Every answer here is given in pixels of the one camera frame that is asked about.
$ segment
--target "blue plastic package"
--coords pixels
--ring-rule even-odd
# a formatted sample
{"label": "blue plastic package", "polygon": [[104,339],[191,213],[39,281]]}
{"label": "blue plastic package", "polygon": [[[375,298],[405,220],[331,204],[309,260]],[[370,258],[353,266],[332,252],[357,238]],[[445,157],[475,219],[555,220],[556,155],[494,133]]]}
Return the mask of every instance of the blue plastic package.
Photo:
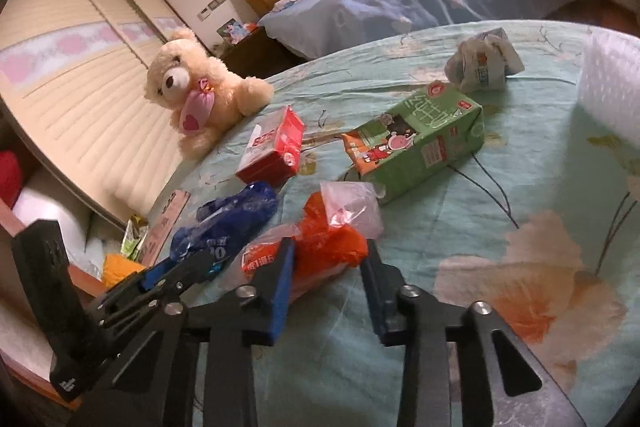
{"label": "blue plastic package", "polygon": [[209,271],[215,277],[267,224],[278,209],[278,198],[265,182],[254,182],[238,194],[217,198],[196,210],[196,224],[180,227],[172,237],[169,257],[149,270],[143,286],[152,288],[182,259],[209,250],[215,263]]}

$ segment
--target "red box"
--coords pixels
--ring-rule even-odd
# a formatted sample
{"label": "red box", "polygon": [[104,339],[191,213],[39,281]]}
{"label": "red box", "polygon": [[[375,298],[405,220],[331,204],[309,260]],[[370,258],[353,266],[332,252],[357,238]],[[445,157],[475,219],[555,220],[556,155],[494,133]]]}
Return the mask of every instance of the red box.
{"label": "red box", "polygon": [[305,124],[289,105],[259,118],[236,176],[244,183],[282,185],[298,171],[304,131]]}

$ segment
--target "nightstand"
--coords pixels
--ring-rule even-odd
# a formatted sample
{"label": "nightstand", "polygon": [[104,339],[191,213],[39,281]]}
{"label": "nightstand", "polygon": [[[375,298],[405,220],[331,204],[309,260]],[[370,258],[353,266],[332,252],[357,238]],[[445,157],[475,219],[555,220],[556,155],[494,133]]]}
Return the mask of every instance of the nightstand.
{"label": "nightstand", "polygon": [[235,74],[258,78],[267,78],[304,62],[278,41],[270,39],[262,26],[226,51],[220,58]]}

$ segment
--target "bolt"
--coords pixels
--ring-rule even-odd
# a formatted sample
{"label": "bolt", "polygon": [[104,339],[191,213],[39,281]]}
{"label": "bolt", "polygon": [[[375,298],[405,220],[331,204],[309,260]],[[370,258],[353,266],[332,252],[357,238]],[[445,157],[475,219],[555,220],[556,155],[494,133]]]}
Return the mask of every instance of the bolt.
{"label": "bolt", "polygon": [[481,315],[488,315],[493,311],[491,306],[489,306],[489,304],[484,301],[474,302],[472,308],[476,313],[479,313]]}
{"label": "bolt", "polygon": [[245,284],[244,286],[238,286],[238,288],[236,288],[236,295],[241,299],[249,299],[258,295],[258,292],[253,286]]}
{"label": "bolt", "polygon": [[420,288],[411,284],[405,284],[400,288],[400,293],[405,297],[417,297],[420,295]]}
{"label": "bolt", "polygon": [[180,302],[170,302],[164,307],[164,313],[167,315],[180,315],[184,306]]}

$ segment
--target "floral tablecloth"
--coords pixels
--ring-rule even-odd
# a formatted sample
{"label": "floral tablecloth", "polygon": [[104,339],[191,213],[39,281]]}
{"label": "floral tablecloth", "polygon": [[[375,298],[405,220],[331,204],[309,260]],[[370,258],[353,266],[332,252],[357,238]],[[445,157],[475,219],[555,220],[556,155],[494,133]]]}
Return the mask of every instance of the floral tablecloth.
{"label": "floral tablecloth", "polygon": [[[509,79],[505,92],[473,96],[486,124],[477,160],[461,161],[384,206],[378,247],[407,282],[443,301],[491,303],[588,425],[603,426],[640,374],[640,210],[628,190],[628,177],[640,174],[640,152],[576,104],[587,26],[446,26],[274,76],[270,109],[290,104],[306,123],[300,174],[283,189],[274,223],[298,220],[320,180],[349,167],[341,132],[443,78],[458,42],[498,25],[526,71]],[[238,190],[232,176],[252,127],[241,124],[191,172],[178,170],[167,190],[191,192],[185,215]],[[214,282],[189,298],[203,303],[218,294]],[[276,346],[255,349],[260,425],[395,425],[402,356],[402,348],[378,343],[359,271],[347,271],[293,304]]]}

